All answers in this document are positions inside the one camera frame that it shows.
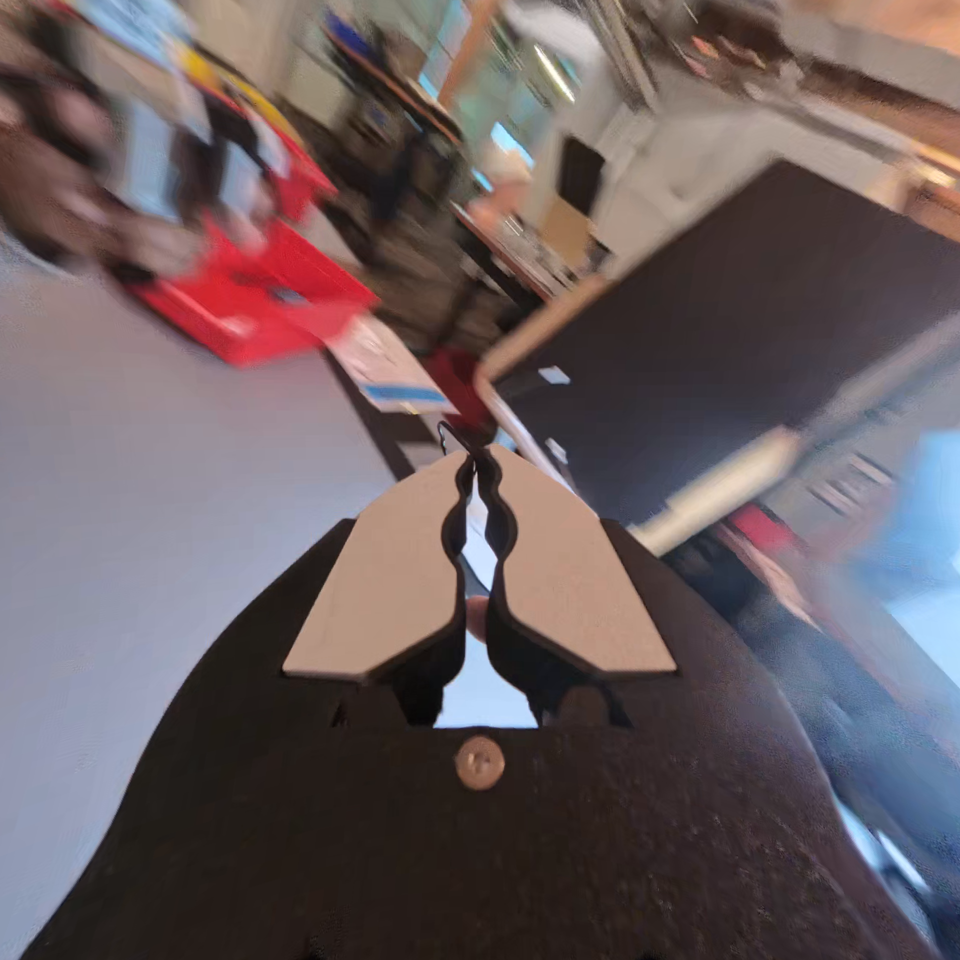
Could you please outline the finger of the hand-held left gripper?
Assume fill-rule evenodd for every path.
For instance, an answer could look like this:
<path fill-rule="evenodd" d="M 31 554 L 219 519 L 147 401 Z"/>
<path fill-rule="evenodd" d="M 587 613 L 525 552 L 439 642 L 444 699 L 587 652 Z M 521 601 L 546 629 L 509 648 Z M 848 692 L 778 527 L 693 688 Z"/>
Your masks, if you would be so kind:
<path fill-rule="evenodd" d="M 120 99 L 120 201 L 160 220 L 179 220 L 172 163 L 176 127 L 143 99 Z"/>
<path fill-rule="evenodd" d="M 239 144 L 227 141 L 219 181 L 219 203 L 226 213 L 255 224 L 261 199 L 260 167 Z"/>

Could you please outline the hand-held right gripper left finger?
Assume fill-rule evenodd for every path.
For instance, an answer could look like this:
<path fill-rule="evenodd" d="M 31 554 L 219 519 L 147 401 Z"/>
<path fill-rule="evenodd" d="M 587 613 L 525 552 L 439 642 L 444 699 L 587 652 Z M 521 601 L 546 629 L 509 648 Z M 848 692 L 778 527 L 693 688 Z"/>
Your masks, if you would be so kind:
<path fill-rule="evenodd" d="M 287 676 L 392 691 L 432 727 L 465 656 L 460 554 L 475 463 L 453 451 L 361 511 L 287 653 Z"/>

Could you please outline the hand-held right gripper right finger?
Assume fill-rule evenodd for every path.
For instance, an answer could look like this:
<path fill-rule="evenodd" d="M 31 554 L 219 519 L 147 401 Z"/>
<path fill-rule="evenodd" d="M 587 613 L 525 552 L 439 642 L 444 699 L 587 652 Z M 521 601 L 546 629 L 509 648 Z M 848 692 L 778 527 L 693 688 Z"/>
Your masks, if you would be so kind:
<path fill-rule="evenodd" d="M 498 443 L 477 453 L 477 491 L 496 556 L 485 613 L 495 671 L 538 723 L 629 727 L 616 683 L 673 676 L 677 666 L 604 522 Z"/>

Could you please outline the person's left hand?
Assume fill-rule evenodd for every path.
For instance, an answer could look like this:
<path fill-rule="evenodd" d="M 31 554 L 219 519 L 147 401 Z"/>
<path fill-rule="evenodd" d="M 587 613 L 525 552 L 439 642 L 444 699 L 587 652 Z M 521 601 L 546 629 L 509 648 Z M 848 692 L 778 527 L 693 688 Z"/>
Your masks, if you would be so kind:
<path fill-rule="evenodd" d="M 73 205 L 88 185 L 88 170 L 57 149 L 19 130 L 2 137 L 2 223 L 34 256 L 57 263 L 90 253 L 89 223 Z"/>

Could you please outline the white blue paper box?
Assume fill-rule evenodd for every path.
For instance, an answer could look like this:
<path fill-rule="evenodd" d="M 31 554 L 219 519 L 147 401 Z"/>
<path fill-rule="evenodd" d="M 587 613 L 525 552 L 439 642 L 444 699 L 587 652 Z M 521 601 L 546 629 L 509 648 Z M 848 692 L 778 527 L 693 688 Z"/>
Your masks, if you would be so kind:
<path fill-rule="evenodd" d="M 416 416 L 457 412 L 402 339 L 369 313 L 352 317 L 328 341 L 328 352 L 362 397 L 380 412 Z"/>

